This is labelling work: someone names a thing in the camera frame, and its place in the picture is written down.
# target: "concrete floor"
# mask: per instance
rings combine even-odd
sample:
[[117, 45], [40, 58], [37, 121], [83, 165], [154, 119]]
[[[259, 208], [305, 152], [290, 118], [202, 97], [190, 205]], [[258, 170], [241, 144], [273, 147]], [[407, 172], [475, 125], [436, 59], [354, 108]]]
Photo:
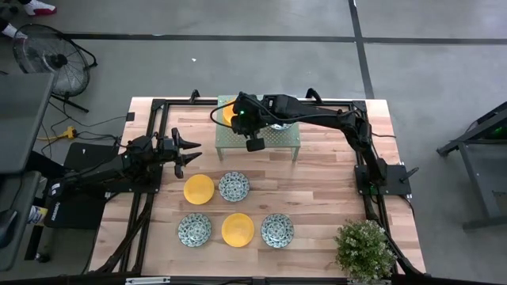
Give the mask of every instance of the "concrete floor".
[[[52, 17], [30, 21], [65, 32], [353, 36], [346, 0], [47, 0]], [[356, 0], [364, 36], [505, 38], [502, 0]], [[17, 25], [28, 22], [17, 17]], [[90, 85], [75, 102], [90, 108], [77, 120], [96, 123], [128, 110], [131, 97], [288, 93], [309, 87], [323, 97], [365, 98], [355, 44], [80, 40], [97, 56]], [[462, 222], [482, 217], [459, 154], [435, 149], [507, 96], [505, 46], [367, 44], [375, 98], [387, 99], [402, 160], [420, 171], [411, 180], [415, 219], [428, 273], [505, 283], [507, 228], [465, 233]], [[0, 70], [20, 73], [7, 40]], [[63, 116], [49, 107], [45, 126]], [[62, 131], [67, 124], [59, 126]], [[121, 135], [124, 122], [90, 128]], [[37, 143], [36, 149], [44, 144]], [[63, 162], [69, 143], [53, 158]], [[0, 279], [77, 274], [94, 232], [57, 230], [47, 264], [20, 261]]]

